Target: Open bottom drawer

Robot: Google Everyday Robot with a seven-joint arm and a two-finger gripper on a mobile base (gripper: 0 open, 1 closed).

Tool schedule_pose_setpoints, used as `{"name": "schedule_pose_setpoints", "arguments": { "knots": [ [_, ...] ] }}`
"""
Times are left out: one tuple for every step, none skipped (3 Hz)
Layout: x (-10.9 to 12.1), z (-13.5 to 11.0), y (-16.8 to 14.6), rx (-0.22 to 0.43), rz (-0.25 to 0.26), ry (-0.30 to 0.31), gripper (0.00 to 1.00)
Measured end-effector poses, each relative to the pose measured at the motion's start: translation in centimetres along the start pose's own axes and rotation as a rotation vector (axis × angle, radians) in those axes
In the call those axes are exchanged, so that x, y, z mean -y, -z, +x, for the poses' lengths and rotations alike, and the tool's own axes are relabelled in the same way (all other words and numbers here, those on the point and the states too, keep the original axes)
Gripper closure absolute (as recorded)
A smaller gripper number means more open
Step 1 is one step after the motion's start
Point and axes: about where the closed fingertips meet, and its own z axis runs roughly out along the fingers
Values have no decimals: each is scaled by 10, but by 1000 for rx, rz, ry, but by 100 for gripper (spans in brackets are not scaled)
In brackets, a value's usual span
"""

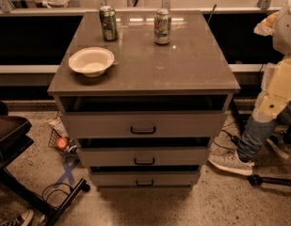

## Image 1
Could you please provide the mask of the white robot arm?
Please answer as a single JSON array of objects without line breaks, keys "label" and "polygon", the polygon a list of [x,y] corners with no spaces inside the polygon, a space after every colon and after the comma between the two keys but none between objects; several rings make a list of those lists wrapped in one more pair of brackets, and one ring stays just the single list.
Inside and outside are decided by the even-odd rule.
[{"label": "white robot arm", "polygon": [[273,48],[283,54],[277,65],[268,64],[252,116],[256,121],[276,119],[291,101],[291,0],[280,11],[259,23],[255,33],[272,32]]}]

